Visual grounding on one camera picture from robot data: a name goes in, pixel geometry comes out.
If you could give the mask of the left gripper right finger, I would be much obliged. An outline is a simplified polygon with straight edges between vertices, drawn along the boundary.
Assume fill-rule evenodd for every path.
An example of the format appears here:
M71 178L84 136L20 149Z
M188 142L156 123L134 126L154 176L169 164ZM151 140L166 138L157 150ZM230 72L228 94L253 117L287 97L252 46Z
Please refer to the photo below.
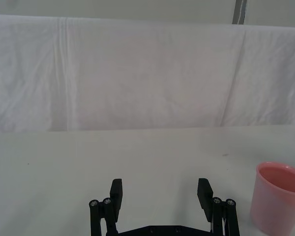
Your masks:
M236 202L225 201L213 195L206 178L199 178L197 196L207 221L210 223L210 236L239 236Z

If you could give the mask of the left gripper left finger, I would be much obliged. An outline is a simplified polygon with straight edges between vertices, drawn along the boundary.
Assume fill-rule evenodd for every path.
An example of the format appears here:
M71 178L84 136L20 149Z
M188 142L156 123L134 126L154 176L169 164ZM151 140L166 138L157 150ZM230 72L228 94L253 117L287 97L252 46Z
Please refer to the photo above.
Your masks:
M116 223L123 197L122 179L114 179L110 189L110 196L103 201L91 200L90 209L90 235L101 236L101 219L106 222L107 236L118 236Z

